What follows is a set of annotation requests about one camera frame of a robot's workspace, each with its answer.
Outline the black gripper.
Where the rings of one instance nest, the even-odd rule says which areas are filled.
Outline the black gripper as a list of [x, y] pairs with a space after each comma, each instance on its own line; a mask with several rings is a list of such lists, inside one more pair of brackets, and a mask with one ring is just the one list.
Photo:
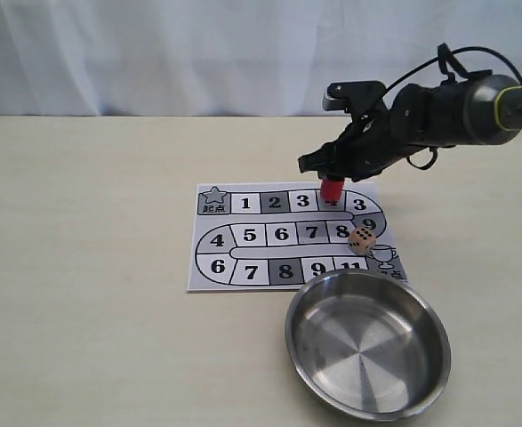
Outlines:
[[297, 159], [300, 173], [316, 172], [321, 180], [362, 181], [422, 151], [469, 145], [464, 106], [470, 84], [435, 87], [408, 84], [384, 111], [352, 115], [334, 144]]

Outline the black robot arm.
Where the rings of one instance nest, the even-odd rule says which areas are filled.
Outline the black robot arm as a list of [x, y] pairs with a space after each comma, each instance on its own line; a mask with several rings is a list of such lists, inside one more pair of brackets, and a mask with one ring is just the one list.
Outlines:
[[375, 80], [329, 85], [325, 110], [343, 110], [351, 121], [335, 140], [300, 156], [300, 171], [357, 182], [424, 150], [500, 146], [522, 132], [522, 85], [512, 77], [408, 84], [391, 106], [383, 101], [385, 91]]

